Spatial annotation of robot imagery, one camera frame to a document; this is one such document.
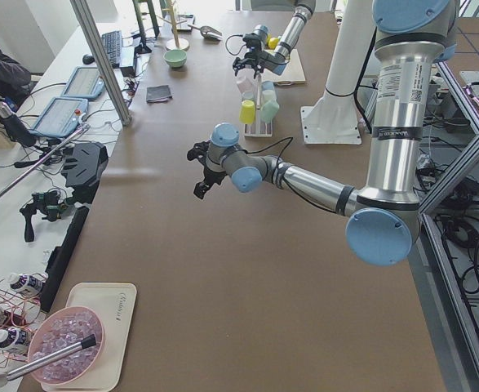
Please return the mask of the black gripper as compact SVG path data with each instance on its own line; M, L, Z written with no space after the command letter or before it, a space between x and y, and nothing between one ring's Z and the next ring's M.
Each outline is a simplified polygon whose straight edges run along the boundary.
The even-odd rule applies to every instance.
M195 184L193 190L193 194L199 199L204 199L213 184L220 184L225 178L225 170L215 162L212 155L215 151L215 146L210 141L203 141L195 143L187 152L189 161L198 160L203 162L204 178Z
M270 53L268 51L262 50L249 50L245 53L245 58L236 57L233 62L233 71L234 75L237 76L239 71L248 68L253 69L254 75L253 78L260 78L264 72L264 69L267 68L267 63L269 60Z

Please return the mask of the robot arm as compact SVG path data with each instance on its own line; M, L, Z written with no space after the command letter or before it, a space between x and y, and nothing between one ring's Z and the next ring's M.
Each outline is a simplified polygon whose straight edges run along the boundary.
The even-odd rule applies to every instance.
M268 28L258 24L251 33L243 34L242 41L246 44L246 54L236 57L233 62L234 75L242 69L253 69L254 77L262 74L266 69L281 76L284 72L291 51L299 40L304 26L312 18L316 8L315 0L295 1L294 13L275 48L268 50Z
M428 101L431 68L456 47L456 1L351 1L335 44L323 97L301 109L308 143L358 142L357 89L367 62L380 62L366 184L361 189L306 171L278 156L257 156L239 145L238 129L218 124L187 154L203 167L194 193L202 198L229 178L243 193L269 182L326 212L348 218L352 251L373 265L405 259L419 235L414 177Z

